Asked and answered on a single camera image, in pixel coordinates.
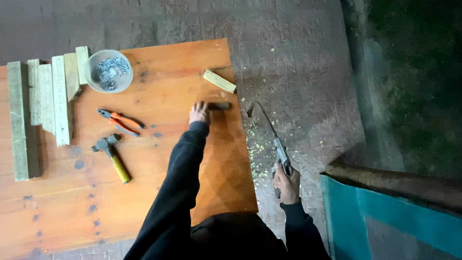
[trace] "orange wooden tabletop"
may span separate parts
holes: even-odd
[[[196,100],[227,101],[232,109],[212,115],[192,225],[218,213],[258,211],[237,95],[202,78],[210,69],[234,82],[227,40],[121,52],[133,67],[130,87],[117,94],[86,87],[73,106],[71,145],[57,149],[55,137],[40,130],[44,174],[21,182],[13,177],[6,66],[0,67],[1,258],[136,237]],[[140,137],[123,134],[97,108],[124,113],[146,128]],[[123,136],[116,148],[133,176],[126,185],[103,151],[91,151],[112,133]]]

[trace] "hammer head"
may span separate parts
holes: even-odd
[[[105,150],[109,148],[110,145],[115,144],[121,139],[121,136],[118,134],[112,134],[108,138],[101,138],[96,142],[95,146],[91,147],[93,152],[98,152],[99,150]]]

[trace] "concrete floor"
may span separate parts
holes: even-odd
[[[361,161],[364,131],[351,78],[348,43],[339,0],[16,0],[2,3],[0,65],[50,59],[77,46],[129,49],[227,37],[231,49],[244,128],[248,101],[266,108],[301,178],[300,196],[327,245],[319,173],[347,153]],[[248,146],[265,145],[249,134]],[[259,216],[285,241],[285,215],[274,198],[267,151],[255,176]],[[121,259],[133,240],[40,259]]]

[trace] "small wood block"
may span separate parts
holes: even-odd
[[[67,100],[71,101],[75,94],[80,92],[79,69],[77,66],[77,53],[64,55],[64,70],[66,73]]]
[[[28,67],[9,62],[7,70],[14,179],[28,180],[42,175],[36,127],[30,124]]]
[[[79,67],[79,83],[81,85],[88,84],[85,78],[85,67],[90,56],[89,49],[87,46],[77,47],[75,52],[77,53],[77,66]]]
[[[211,83],[219,86],[220,88],[234,93],[236,90],[236,85],[232,84],[231,82],[225,80],[224,78],[218,76],[217,74],[213,73],[210,70],[206,70],[204,73],[204,79],[210,81]]]
[[[39,59],[28,60],[28,76],[29,76],[29,103],[30,103],[30,123],[32,125],[42,124],[40,111],[40,86],[38,81],[38,65]]]
[[[71,132],[69,131],[69,112],[70,106],[67,101],[66,74],[64,70],[64,56],[54,56],[51,58],[53,68],[53,96],[55,100],[55,126],[56,126],[56,145],[71,143]]]
[[[55,134],[55,100],[53,98],[53,76],[51,64],[38,66],[38,80],[40,82],[40,101],[42,128]]]

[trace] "black clothing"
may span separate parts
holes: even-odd
[[[193,122],[173,148],[164,183],[125,259],[248,259],[265,255],[329,259],[301,202],[280,205],[287,218],[287,250],[256,214],[218,214],[191,227],[189,210],[195,207],[199,191],[199,164],[208,132],[206,123]]]

